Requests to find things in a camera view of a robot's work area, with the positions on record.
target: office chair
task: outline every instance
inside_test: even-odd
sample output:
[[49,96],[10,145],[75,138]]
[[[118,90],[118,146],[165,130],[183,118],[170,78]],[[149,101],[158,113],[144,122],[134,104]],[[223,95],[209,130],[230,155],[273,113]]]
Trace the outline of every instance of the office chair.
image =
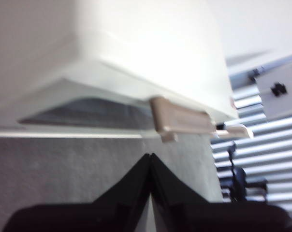
[[264,202],[267,202],[267,180],[265,178],[254,178],[251,181],[247,181],[247,176],[241,167],[234,165],[233,159],[235,156],[236,144],[228,147],[229,160],[231,162],[230,167],[218,167],[217,170],[231,170],[232,177],[222,178],[220,180],[221,189],[229,189],[229,197],[232,202],[242,202],[246,201],[246,188],[260,188],[262,190],[262,196]]

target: beige plastic tab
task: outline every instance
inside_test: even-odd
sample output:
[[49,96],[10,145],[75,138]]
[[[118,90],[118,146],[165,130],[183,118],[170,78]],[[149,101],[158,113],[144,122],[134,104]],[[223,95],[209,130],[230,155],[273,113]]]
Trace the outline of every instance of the beige plastic tab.
[[205,112],[191,110],[171,103],[163,97],[150,100],[156,131],[162,141],[177,140],[176,133],[212,133],[216,131],[210,116]]

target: gray wall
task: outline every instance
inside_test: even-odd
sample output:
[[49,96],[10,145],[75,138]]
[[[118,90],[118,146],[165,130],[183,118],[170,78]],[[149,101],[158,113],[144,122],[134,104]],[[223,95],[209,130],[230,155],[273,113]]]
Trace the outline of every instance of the gray wall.
[[8,217],[22,207],[92,202],[144,153],[152,152],[203,197],[221,201],[205,135],[180,135],[179,142],[167,144],[159,138],[0,138],[0,231]]

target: white wall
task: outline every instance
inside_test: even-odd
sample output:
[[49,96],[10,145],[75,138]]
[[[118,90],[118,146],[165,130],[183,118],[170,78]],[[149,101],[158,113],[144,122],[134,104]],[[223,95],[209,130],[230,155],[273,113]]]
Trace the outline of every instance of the white wall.
[[292,55],[292,0],[208,0],[229,73]]

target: black object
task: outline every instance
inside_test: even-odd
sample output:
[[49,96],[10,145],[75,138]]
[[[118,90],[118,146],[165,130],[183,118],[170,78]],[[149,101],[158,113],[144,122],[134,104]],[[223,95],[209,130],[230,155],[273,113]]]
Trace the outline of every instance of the black object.
[[169,232],[292,232],[291,218],[279,207],[257,202],[209,203],[155,154],[144,155],[94,203],[22,209],[10,218],[4,232],[132,232],[150,193]]
[[287,93],[285,85],[280,84],[279,82],[275,82],[274,87],[272,87],[271,90],[276,97],[279,97],[281,94]]
[[250,182],[246,180],[246,173],[241,167],[235,167],[233,159],[236,149],[236,144],[228,147],[229,160],[231,166],[228,167],[232,171],[232,178],[223,178],[220,180],[220,186],[222,189],[230,190],[231,201],[246,201],[246,188],[261,188],[263,191],[264,202],[267,202],[267,180],[265,178],[255,178]]
[[50,204],[13,214],[4,232],[132,232],[149,197],[149,155],[93,203]]

